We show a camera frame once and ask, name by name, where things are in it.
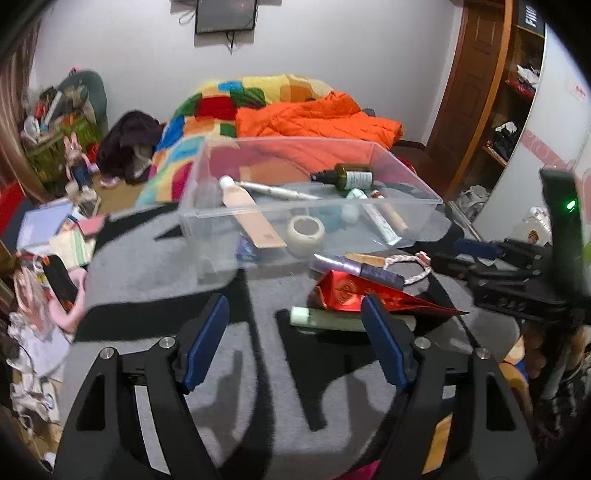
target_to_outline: wall-mounted tv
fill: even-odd
[[[197,0],[195,33],[253,30],[257,0]]]

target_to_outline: metal screw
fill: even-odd
[[[115,349],[111,348],[110,346],[108,346],[107,348],[103,348],[99,353],[100,357],[104,360],[108,360],[114,354],[115,354]]]
[[[476,356],[481,360],[488,360],[491,357],[491,353],[486,348],[478,347],[476,349]]]
[[[431,346],[431,340],[425,337],[417,337],[414,340],[414,344],[419,347],[421,350],[426,350]]]
[[[162,348],[171,348],[174,347],[174,344],[177,341],[173,338],[173,337],[164,337],[161,338],[160,341],[158,342],[158,344],[162,347]]]

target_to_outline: colorful patchwork quilt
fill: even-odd
[[[304,102],[332,89],[319,80],[278,75],[209,83],[175,111],[156,146],[150,179],[136,205],[178,200],[194,156],[207,138],[236,137],[238,108],[260,109],[277,102]]]

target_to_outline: orange blanket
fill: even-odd
[[[238,137],[328,137],[370,140],[389,150],[402,124],[369,116],[349,95],[332,91],[311,102],[278,102],[260,110],[239,108]]]

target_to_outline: wooden door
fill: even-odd
[[[476,134],[478,137],[482,134],[482,130],[480,133],[477,130],[483,114],[486,113],[487,118],[490,113],[492,101],[488,100],[491,95],[494,100],[496,95],[501,76],[498,66],[501,65],[502,73],[505,63],[505,57],[501,59],[502,62],[499,61],[506,30],[504,10],[503,2],[465,2],[462,29],[450,79],[427,144],[427,154],[433,159],[433,177],[437,178],[436,184],[432,186],[439,195],[446,196],[447,199],[453,196],[448,192],[449,186],[469,151],[473,138]],[[497,73],[499,78],[494,86]]]

